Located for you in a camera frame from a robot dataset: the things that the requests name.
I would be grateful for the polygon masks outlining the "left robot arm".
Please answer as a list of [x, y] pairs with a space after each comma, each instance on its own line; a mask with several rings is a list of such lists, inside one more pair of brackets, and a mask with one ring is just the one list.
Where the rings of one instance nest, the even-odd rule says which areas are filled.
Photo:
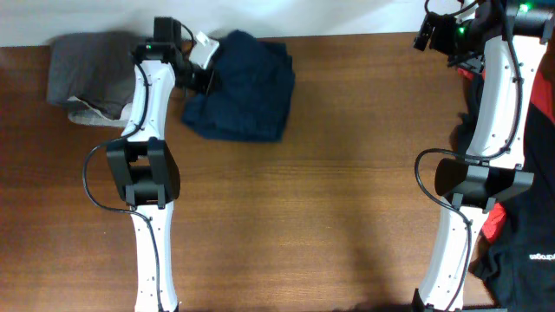
[[137, 311], [176, 311], [171, 224], [180, 195], [180, 171], [165, 140], [174, 88], [209, 94], [219, 85], [210, 62], [219, 42], [202, 34], [182, 47], [185, 25], [169, 16], [153, 20], [153, 35], [136, 46], [134, 98], [127, 125], [106, 148], [116, 190], [134, 225], [137, 250]]

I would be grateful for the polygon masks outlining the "black garment with logo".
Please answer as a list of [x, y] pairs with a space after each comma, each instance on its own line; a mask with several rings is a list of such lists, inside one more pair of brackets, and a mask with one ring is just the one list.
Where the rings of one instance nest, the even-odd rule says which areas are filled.
[[510, 311], [554, 310], [554, 124], [530, 104], [524, 138], [532, 186], [501, 202], [507, 220], [472, 273]]

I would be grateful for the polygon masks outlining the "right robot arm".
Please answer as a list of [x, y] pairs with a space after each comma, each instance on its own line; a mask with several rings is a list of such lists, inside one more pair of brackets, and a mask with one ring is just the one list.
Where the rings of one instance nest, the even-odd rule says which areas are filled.
[[477, 125], [464, 153], [441, 150], [434, 192], [440, 225], [413, 311], [461, 311], [478, 233], [495, 204], [527, 191], [524, 135], [532, 85], [554, 29], [552, 1], [464, 1], [448, 14], [427, 10], [413, 46], [484, 77]]

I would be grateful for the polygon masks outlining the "red garment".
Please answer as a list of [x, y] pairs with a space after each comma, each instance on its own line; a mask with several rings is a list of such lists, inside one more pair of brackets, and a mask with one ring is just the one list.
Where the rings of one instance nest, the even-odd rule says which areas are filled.
[[[552, 84], [541, 72], [538, 72], [535, 76], [531, 102], [535, 108], [554, 124]], [[507, 215], [505, 207], [501, 203], [496, 203], [481, 229], [482, 235], [488, 243], [492, 244], [497, 240], [506, 220]]]

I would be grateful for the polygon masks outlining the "dark blue shorts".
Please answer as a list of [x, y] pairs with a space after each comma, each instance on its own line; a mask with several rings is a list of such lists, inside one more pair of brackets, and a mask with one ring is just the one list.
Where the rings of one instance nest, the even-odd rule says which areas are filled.
[[236, 29], [221, 39], [213, 68], [220, 84], [188, 100], [181, 122], [209, 140], [281, 141], [296, 83], [286, 44]]

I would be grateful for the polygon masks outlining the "grey folded shorts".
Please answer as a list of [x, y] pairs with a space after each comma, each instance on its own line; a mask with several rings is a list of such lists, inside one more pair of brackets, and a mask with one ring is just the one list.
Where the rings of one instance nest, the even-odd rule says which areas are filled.
[[143, 42], [127, 31], [56, 37], [49, 45], [46, 102], [65, 110], [76, 124], [124, 127], [135, 88], [130, 54]]

